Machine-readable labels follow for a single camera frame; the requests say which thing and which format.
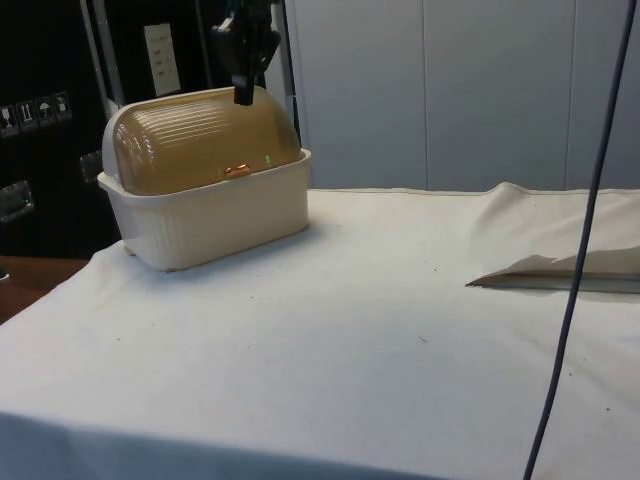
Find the bread box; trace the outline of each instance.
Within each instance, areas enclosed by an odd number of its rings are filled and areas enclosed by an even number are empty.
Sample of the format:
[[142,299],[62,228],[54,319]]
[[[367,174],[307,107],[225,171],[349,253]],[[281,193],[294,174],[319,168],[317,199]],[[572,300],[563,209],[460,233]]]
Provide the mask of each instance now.
[[100,186],[127,249],[182,270],[307,226],[311,153],[278,103],[256,87],[129,105],[109,121]]

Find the table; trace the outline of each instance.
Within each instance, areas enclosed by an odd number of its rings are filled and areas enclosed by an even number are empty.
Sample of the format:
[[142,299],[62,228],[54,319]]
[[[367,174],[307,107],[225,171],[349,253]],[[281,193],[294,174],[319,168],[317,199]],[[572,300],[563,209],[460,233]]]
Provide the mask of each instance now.
[[10,275],[0,280],[0,325],[69,279],[87,263],[87,260],[0,256],[0,268]]
[[[0,478],[521,478],[567,294],[465,287],[509,188],[313,191],[183,272],[98,252],[0,326]],[[580,296],[536,478],[637,477],[639,306]]]

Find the white wall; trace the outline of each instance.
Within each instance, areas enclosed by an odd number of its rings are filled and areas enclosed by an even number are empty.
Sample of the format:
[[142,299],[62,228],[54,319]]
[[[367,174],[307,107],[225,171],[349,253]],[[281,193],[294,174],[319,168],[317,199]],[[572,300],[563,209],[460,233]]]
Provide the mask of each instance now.
[[[589,183],[627,0],[287,0],[318,187]],[[605,186],[640,187],[636,26]]]
[[288,1],[287,14],[315,185],[424,188],[422,1]]

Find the amber plastic lid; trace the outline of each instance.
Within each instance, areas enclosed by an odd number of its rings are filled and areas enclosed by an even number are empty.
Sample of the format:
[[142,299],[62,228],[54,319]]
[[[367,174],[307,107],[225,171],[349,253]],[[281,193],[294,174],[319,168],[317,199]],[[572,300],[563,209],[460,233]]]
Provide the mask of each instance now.
[[301,158],[286,112],[259,87],[248,107],[224,88],[132,105],[117,115],[108,128],[118,177],[136,195],[175,193]]

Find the black wire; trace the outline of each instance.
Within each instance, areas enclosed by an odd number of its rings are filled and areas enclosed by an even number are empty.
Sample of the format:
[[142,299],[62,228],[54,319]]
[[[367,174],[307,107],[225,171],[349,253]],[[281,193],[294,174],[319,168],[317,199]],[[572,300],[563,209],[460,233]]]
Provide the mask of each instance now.
[[562,371],[562,362],[564,360],[564,352],[567,346],[567,338],[569,336],[569,329],[571,328],[571,319],[573,318],[573,310],[576,306],[576,299],[578,297],[578,290],[580,289],[580,281],[582,280],[582,270],[584,268],[585,257],[587,256],[587,247],[589,245],[589,236],[591,235],[591,225],[593,223],[593,214],[596,206],[596,198],[598,196],[598,189],[600,188],[600,177],[602,176],[602,167],[604,166],[604,159],[607,155],[607,148],[609,147],[609,137],[611,136],[611,126],[613,125],[613,118],[616,111],[616,103],[618,100],[618,91],[620,90],[620,80],[622,78],[622,70],[624,68],[624,60],[627,56],[627,47],[629,46],[629,37],[631,36],[631,28],[633,26],[633,17],[636,10],[636,0],[629,0],[629,9],[627,10],[627,18],[624,26],[624,32],[622,35],[622,42],[618,51],[618,59],[616,62],[616,69],[613,77],[613,84],[611,85],[611,91],[609,93],[609,104],[607,106],[607,115],[605,120],[604,131],[602,133],[602,139],[600,142],[600,149],[598,151],[598,158],[596,160],[595,168],[593,171],[593,177],[591,180],[591,187],[589,189],[589,200],[587,201],[587,211],[584,216],[584,226],[582,227],[582,238],[580,239],[580,248],[578,249],[578,257],[576,258],[576,267],[573,272],[573,281],[571,283],[571,291],[569,292],[569,300],[567,301],[567,308],[564,313],[564,319],[562,320],[562,328],[560,330],[560,339],[558,340],[558,349],[556,351],[556,360],[553,364],[553,373],[551,374],[551,383],[549,385],[549,391],[547,392],[547,399],[544,403],[544,409],[542,410],[542,417],[538,424],[538,431],[536,432],[533,446],[531,447],[531,453],[529,454],[529,461],[527,462],[527,468],[524,472],[524,480],[530,480],[533,474],[533,469],[536,465],[536,459],[538,458],[538,452],[540,451],[540,445],[544,437],[544,432],[547,428],[549,417],[551,416],[551,408],[553,407],[553,400],[558,390],[558,382],[560,380],[560,373]]

